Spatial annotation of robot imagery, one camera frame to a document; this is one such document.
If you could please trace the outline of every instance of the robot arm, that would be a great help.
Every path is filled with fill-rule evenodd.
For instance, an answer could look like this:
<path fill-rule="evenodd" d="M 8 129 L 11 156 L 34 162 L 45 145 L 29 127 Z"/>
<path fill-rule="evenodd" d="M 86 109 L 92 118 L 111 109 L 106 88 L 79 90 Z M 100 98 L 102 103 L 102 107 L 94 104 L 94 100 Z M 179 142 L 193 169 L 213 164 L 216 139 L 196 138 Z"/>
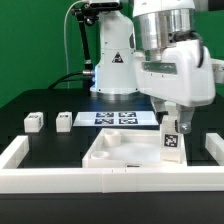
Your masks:
<path fill-rule="evenodd" d="M 100 61 L 95 66 L 92 97 L 120 101 L 139 95 L 134 69 L 133 23 L 122 15 L 119 0 L 90 0 L 75 8 L 87 26 L 98 22 L 100 28 Z"/>
<path fill-rule="evenodd" d="M 176 130 L 183 134 L 191 131 L 194 108 L 215 97 L 210 55 L 195 32 L 194 10 L 193 0 L 134 1 L 139 89 L 151 96 L 157 117 L 165 112 L 165 100 L 177 104 Z"/>

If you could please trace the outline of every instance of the black table surface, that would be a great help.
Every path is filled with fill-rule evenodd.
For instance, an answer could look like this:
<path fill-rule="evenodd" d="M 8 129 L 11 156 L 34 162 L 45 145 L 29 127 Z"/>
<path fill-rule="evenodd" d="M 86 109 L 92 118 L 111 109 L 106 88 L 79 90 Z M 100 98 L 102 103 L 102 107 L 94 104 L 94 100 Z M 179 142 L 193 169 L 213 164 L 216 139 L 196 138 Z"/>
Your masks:
<path fill-rule="evenodd" d="M 196 109 L 192 132 L 185 135 L 189 166 L 216 166 L 205 149 L 206 133 L 224 137 L 224 99 Z M 111 103 L 82 89 L 30 90 L 0 109 L 0 152 L 24 133 L 30 112 L 44 113 L 39 134 L 29 134 L 30 151 L 19 168 L 81 167 L 81 160 L 102 127 L 73 127 L 56 133 L 59 112 L 150 111 L 148 97 Z M 158 126 L 131 126 L 158 129 Z M 145 192 L 0 195 L 0 223 L 224 223 L 224 192 Z"/>

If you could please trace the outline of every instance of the small white cube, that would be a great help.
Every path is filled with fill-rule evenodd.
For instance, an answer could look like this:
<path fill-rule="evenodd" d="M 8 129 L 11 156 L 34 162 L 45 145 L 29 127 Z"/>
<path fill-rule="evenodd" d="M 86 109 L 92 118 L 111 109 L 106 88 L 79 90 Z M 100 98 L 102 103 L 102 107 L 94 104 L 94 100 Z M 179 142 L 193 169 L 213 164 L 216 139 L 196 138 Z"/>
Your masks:
<path fill-rule="evenodd" d="M 72 113 L 61 112 L 56 119 L 57 132 L 70 132 L 72 127 Z"/>
<path fill-rule="evenodd" d="M 25 132 L 39 132 L 44 125 L 44 116 L 42 112 L 30 113 L 24 119 Z"/>
<path fill-rule="evenodd" d="M 164 161 L 176 161 L 181 163 L 181 144 L 183 136 L 175 130 L 176 116 L 164 116 L 161 133 L 161 159 Z"/>

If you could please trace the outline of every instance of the white tray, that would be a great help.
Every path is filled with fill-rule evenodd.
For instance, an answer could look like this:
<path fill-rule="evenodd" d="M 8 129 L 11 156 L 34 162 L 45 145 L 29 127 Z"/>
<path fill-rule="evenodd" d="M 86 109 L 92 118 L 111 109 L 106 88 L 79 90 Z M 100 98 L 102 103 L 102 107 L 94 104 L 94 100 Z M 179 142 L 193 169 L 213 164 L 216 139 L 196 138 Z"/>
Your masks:
<path fill-rule="evenodd" d="M 161 141 L 160 131 L 102 129 L 82 164 L 84 168 L 186 166 L 183 138 L 180 148 L 164 148 Z"/>

